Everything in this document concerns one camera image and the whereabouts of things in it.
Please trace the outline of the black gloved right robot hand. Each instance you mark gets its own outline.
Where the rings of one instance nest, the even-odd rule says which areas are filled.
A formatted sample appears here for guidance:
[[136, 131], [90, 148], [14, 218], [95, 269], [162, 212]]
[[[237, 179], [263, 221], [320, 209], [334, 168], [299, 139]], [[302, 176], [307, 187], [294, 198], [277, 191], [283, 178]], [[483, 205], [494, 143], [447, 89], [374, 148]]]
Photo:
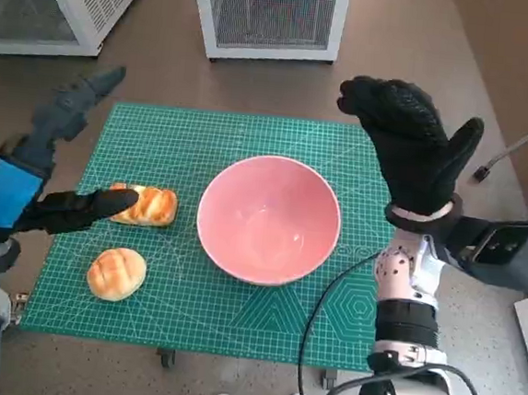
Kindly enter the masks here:
[[423, 216], [438, 212], [452, 199], [484, 121], [469, 119], [447, 136], [432, 98], [404, 80], [356, 76], [339, 89], [337, 107], [357, 117], [369, 135], [392, 203]]

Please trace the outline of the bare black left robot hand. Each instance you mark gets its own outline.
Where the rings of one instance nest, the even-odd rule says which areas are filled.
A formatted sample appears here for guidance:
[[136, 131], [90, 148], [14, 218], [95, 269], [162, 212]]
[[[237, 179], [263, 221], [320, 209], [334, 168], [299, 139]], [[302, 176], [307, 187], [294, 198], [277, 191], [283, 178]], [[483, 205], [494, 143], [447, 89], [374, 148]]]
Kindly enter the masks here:
[[118, 215], [139, 200], [132, 189], [74, 191], [44, 195], [53, 175], [58, 141], [70, 142], [87, 126], [87, 116], [123, 82], [125, 68], [85, 77], [61, 89], [35, 110], [31, 130], [0, 147], [0, 243], [17, 232], [51, 235], [88, 229], [102, 218]]

